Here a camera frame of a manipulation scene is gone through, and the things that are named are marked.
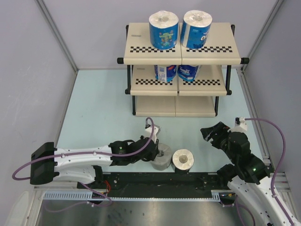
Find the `grey paper roll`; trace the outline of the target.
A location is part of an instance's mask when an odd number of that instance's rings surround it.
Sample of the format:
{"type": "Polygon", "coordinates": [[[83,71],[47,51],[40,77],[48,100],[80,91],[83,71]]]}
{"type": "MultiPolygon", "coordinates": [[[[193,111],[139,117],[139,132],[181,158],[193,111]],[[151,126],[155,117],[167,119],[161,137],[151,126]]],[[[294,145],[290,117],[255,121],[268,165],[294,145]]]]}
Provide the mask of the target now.
{"type": "Polygon", "coordinates": [[[159,154],[156,156],[154,161],[151,161],[151,165],[155,170],[163,171],[171,164],[173,151],[168,145],[163,143],[159,143],[158,150],[159,154]]]}

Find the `white roll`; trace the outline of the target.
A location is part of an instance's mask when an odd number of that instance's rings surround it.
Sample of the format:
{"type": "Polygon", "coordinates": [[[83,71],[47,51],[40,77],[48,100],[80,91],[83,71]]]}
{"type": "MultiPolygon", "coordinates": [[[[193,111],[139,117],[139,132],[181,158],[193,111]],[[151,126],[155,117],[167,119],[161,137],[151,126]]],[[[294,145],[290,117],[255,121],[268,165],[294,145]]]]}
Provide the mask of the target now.
{"type": "Polygon", "coordinates": [[[179,149],[172,156],[172,168],[175,173],[188,174],[194,164],[194,156],[187,149],[179,149]]]}

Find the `blue Tempo paper roll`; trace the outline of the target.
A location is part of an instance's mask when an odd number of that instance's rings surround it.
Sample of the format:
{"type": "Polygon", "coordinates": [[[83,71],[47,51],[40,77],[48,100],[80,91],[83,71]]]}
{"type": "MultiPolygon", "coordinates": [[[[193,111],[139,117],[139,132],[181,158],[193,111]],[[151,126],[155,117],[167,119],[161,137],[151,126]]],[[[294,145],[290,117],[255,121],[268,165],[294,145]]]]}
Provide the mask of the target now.
{"type": "Polygon", "coordinates": [[[184,81],[194,81],[198,76],[200,68],[200,65],[179,65],[177,74],[184,81]]]}

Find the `blue-wrapped roll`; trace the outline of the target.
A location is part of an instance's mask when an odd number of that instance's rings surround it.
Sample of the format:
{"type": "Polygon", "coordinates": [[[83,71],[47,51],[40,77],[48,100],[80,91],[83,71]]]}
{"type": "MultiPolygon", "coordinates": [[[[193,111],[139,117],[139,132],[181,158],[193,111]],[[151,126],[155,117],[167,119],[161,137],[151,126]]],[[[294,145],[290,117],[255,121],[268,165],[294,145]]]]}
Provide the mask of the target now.
{"type": "Polygon", "coordinates": [[[158,11],[149,17],[150,42],[154,48],[165,50],[177,44],[179,19],[169,11],[158,11]]]}
{"type": "Polygon", "coordinates": [[[181,29],[181,45],[190,49],[202,48],[206,43],[212,20],[212,16],[204,11],[186,12],[181,29]]]}
{"type": "Polygon", "coordinates": [[[176,76],[177,65],[154,65],[155,78],[161,82],[171,82],[176,76]]]}

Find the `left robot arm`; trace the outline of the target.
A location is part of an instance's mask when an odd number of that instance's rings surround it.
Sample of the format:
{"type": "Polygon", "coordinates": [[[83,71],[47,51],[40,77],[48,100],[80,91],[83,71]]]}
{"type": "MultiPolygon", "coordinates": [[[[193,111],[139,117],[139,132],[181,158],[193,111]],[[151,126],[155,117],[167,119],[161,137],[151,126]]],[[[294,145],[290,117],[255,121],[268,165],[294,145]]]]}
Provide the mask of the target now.
{"type": "Polygon", "coordinates": [[[55,148],[46,142],[32,155],[30,184],[43,185],[55,180],[76,181],[93,188],[103,185],[102,168],[127,166],[138,161],[153,161],[158,155],[158,139],[114,141],[88,149],[55,148]]]}

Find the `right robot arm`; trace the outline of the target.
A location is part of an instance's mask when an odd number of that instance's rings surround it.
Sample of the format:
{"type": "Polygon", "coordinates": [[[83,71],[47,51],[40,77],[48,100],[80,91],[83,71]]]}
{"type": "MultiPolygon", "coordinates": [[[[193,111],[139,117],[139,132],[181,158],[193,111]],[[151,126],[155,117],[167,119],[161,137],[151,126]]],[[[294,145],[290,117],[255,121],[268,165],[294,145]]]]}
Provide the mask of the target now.
{"type": "Polygon", "coordinates": [[[236,118],[235,126],[219,122],[200,130],[205,141],[222,150],[231,163],[217,171],[217,184],[232,190],[260,219],[263,226],[299,226],[275,187],[277,169],[271,172],[251,153],[246,135],[248,118],[236,118]]]}

